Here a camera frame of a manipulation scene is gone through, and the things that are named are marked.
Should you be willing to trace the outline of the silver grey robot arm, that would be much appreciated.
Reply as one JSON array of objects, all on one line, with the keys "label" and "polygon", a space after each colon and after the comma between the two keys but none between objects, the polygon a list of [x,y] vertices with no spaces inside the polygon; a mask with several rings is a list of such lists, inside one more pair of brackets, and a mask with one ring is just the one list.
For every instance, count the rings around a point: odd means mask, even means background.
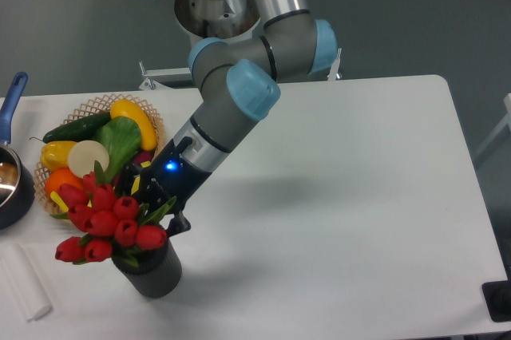
[{"label": "silver grey robot arm", "polygon": [[152,210],[174,200],[168,235],[190,228],[183,215],[188,199],[279,100],[278,81],[327,71],[338,43],[331,25],[311,16],[306,0],[255,0],[262,35],[231,42],[212,33],[218,2],[224,19],[239,22],[246,5],[233,0],[197,0],[190,10],[201,40],[188,67],[202,104],[151,165],[142,170],[139,201]]}]

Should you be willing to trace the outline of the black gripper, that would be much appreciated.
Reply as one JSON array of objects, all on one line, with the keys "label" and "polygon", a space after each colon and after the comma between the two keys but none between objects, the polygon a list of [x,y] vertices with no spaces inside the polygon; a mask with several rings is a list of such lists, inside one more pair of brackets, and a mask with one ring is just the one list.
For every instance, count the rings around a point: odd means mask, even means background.
[{"label": "black gripper", "polygon": [[140,203],[148,204],[151,212],[175,197],[177,210],[172,209],[168,213],[172,218],[165,229],[168,238],[191,230],[192,226],[182,209],[211,175],[210,172],[202,171],[190,164],[183,157],[184,151],[191,147],[192,138],[183,138],[178,144],[171,140],[152,163],[125,165],[114,188],[117,198],[131,196],[133,179],[139,176],[139,188],[133,197]]}]

